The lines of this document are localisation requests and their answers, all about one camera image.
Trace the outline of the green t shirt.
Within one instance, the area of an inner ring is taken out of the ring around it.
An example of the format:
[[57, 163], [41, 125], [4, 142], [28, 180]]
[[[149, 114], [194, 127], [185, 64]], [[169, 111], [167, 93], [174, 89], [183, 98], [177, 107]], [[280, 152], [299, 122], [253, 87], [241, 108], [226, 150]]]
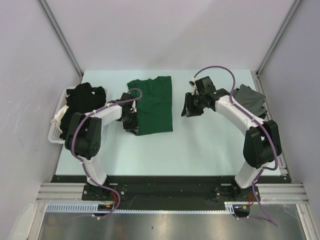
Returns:
[[127, 83], [129, 90], [140, 89], [142, 98], [136, 102], [136, 136], [145, 136], [173, 131], [173, 90], [171, 76], [155, 79], [132, 80]]

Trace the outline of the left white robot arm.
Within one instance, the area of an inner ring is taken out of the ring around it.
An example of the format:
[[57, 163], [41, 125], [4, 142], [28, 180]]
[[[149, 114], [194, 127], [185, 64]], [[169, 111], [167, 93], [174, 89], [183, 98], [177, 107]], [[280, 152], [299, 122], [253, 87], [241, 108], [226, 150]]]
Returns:
[[97, 155], [101, 148], [104, 128], [114, 122], [121, 122], [126, 132], [136, 134], [139, 130], [137, 101], [142, 98], [124, 92], [120, 99], [88, 113], [74, 113], [71, 117], [64, 146], [80, 161], [87, 182], [94, 186], [93, 194], [100, 200], [110, 196], [111, 188], [104, 184], [107, 173], [103, 170]]

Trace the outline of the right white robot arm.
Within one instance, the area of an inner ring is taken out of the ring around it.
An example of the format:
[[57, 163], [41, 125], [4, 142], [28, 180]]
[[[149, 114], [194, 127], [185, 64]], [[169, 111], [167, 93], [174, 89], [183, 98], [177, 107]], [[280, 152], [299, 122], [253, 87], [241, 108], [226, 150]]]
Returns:
[[181, 116], [201, 116], [205, 109], [224, 116], [244, 135], [244, 164], [234, 178], [231, 196], [242, 201], [249, 194], [248, 187], [255, 183], [263, 170], [274, 163], [278, 168], [278, 156], [282, 153], [278, 125], [265, 121], [241, 106], [225, 89], [216, 89], [210, 77], [192, 79], [192, 91], [185, 94]]

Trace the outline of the white plastic basket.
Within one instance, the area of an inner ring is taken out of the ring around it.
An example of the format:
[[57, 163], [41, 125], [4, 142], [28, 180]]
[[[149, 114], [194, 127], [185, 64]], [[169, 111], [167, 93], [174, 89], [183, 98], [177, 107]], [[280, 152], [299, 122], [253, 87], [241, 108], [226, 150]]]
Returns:
[[[66, 89], [74, 89], [76, 86], [67, 87]], [[106, 91], [106, 103], [107, 103], [108, 90], [105, 87], [103, 87], [103, 88]], [[60, 127], [54, 126], [51, 124], [49, 134], [48, 134], [49, 142], [54, 143], [54, 144], [63, 144], [65, 142], [65, 140], [60, 138], [61, 133], [62, 133], [62, 131], [61, 131]]]

